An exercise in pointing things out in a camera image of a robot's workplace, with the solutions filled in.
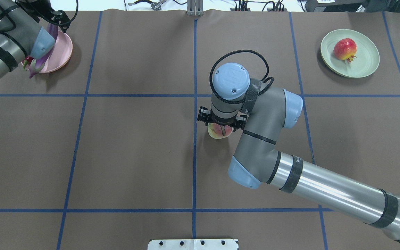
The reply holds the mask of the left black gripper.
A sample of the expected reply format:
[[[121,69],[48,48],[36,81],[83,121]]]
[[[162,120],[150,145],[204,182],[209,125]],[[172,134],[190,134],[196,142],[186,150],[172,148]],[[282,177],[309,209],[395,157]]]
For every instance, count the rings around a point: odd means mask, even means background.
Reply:
[[[36,22],[43,19],[59,27],[63,33],[66,33],[71,25],[71,18],[65,11],[52,8],[49,0],[17,0],[16,4]]]

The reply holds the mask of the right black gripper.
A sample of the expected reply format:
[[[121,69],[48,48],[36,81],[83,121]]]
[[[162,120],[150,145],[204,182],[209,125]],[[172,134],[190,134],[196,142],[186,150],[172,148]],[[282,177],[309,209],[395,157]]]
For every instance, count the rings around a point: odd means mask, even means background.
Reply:
[[[248,115],[235,115],[232,118],[220,118],[212,110],[200,106],[197,121],[204,122],[206,125],[216,123],[221,126],[229,126],[233,131],[244,129]]]

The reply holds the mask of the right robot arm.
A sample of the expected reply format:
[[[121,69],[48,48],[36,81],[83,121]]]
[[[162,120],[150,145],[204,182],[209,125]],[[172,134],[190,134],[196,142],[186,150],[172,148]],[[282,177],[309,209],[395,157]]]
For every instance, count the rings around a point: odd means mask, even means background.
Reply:
[[[231,158],[229,177],[257,189],[262,183],[314,201],[372,227],[400,243],[400,194],[374,188],[276,150],[283,128],[292,128],[301,115],[303,100],[279,87],[261,93],[263,80],[252,78],[237,63],[213,66],[209,109],[200,107],[198,121],[205,122],[215,139],[241,129]]]

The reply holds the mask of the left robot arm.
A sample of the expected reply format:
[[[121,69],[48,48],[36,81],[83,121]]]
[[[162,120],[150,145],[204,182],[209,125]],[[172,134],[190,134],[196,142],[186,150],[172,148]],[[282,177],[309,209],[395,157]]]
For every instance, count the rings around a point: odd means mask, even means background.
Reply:
[[[55,10],[49,0],[0,0],[0,79],[28,56],[44,62],[50,54],[57,38],[40,19],[66,32],[74,17]]]

